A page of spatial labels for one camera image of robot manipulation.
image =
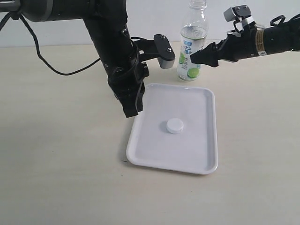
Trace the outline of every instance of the white tray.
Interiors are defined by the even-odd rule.
[[[139,166],[210,174],[218,166],[214,94],[205,88],[149,84],[144,111],[136,116],[126,155]],[[167,122],[179,118],[179,134]]]

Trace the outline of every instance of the table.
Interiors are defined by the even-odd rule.
[[[173,43],[178,55],[179,43]],[[43,47],[71,72],[91,45]],[[219,167],[195,176],[140,168],[101,63],[54,74],[33,47],[0,49],[1,225],[295,225],[300,223],[300,54],[202,67],[195,82],[148,63],[146,83],[216,95]]]

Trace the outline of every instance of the water bottle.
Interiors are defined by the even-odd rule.
[[[189,11],[181,28],[181,52],[177,74],[184,81],[193,81],[200,74],[200,64],[191,63],[190,55],[202,49],[208,33],[204,14],[206,0],[190,0]]]

